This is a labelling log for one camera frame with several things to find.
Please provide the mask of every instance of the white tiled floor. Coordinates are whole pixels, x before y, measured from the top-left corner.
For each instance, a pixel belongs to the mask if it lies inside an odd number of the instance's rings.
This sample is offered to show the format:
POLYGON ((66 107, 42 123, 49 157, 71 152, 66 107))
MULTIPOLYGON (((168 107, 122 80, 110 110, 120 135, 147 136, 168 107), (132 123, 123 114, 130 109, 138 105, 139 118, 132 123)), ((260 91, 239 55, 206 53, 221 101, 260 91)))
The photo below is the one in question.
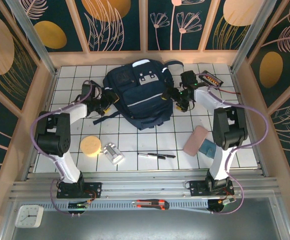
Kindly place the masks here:
MULTIPOLYGON (((81 85, 85 80, 93 80, 102 86, 102 80, 106 73, 116 67, 120 67, 120 65, 62 67, 51 110, 62 108, 73 101, 80 94, 81 85)), ((180 74, 184 71, 193 70, 195 73, 199 73, 207 70, 211 74, 216 73, 216 76, 224 82, 222 89, 235 92, 229 69, 225 64, 185 64, 184 67, 172 65, 169 66, 169 69, 173 75, 175 87, 180 87, 180 74)), ((217 90, 215 90, 215 94, 229 102, 238 103, 235 94, 217 90)), ((115 107, 112 106, 106 115, 115 111, 115 107)), ((213 162, 211 158, 200 152, 192 157, 182 151, 196 126, 203 126, 210 131, 207 139, 213 141, 211 133, 213 117, 199 103, 196 103, 195 107, 187 112, 174 109, 170 121, 165 122, 162 126, 143 131, 139 131, 120 115, 94 125, 93 121, 99 117, 97 113, 93 112, 88 118, 80 119, 71 125, 70 151, 78 169, 83 173, 207 169, 213 162), (115 143, 125 155, 125 160, 113 166, 102 152, 96 157, 85 156, 81 152, 79 144, 82 139, 90 135, 100 138, 102 146, 110 142, 115 143), (170 154, 176 157, 157 160, 156 158, 138 156, 137 152, 170 154)), ((250 143, 250 140, 247 139, 244 143, 250 143)), ((232 164, 232 168, 256 167, 257 162, 252 148, 239 150, 232 164)), ((42 155, 37 157, 34 167, 35 173, 53 173, 55 170, 55 166, 49 159, 42 155)))

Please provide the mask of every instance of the navy blue backpack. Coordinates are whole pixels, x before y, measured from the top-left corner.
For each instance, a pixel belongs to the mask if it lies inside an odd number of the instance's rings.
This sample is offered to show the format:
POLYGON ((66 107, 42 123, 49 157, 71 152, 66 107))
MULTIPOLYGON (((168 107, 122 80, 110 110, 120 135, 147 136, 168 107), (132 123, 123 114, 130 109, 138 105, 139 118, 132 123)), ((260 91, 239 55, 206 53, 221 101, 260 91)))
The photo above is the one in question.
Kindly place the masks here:
POLYGON ((156 60, 143 59, 111 70, 103 80, 104 90, 113 91, 119 96, 114 105, 117 112, 102 117, 94 124, 122 114, 139 130, 153 128, 170 120, 173 101, 161 99, 167 87, 174 81, 167 66, 182 64, 170 61, 162 64, 156 60))

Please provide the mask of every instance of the pink eraser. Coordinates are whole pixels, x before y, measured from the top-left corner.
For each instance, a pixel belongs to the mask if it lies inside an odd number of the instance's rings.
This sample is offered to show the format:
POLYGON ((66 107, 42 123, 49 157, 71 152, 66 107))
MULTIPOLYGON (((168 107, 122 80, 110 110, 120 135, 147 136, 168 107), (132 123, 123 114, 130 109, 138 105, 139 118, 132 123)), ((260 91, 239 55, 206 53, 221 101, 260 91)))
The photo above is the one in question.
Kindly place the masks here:
POLYGON ((193 133, 190 135, 184 146, 184 152, 190 156, 194 156, 199 151, 201 144, 203 144, 207 137, 208 131, 202 126, 197 126, 193 133))

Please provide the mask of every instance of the white clock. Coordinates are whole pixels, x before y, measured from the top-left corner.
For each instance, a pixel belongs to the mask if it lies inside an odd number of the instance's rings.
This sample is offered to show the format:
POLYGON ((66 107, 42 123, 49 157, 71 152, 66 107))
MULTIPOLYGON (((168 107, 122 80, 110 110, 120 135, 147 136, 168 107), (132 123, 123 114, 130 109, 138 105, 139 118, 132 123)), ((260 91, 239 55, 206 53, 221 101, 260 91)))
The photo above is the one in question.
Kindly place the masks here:
POLYGON ((37 228, 41 223, 44 208, 39 205, 23 205, 19 208, 15 227, 37 228))

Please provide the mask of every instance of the red utility knife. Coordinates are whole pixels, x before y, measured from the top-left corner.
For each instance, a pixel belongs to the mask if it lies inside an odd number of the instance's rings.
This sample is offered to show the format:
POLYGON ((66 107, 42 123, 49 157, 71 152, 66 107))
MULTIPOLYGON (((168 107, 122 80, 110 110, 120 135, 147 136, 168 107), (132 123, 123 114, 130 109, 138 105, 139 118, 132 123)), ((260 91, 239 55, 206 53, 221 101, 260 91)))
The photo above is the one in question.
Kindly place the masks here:
POLYGON ((137 200, 132 202, 134 206, 138 208, 152 208, 159 210, 168 210, 169 203, 165 200, 159 199, 146 199, 146 200, 137 200))

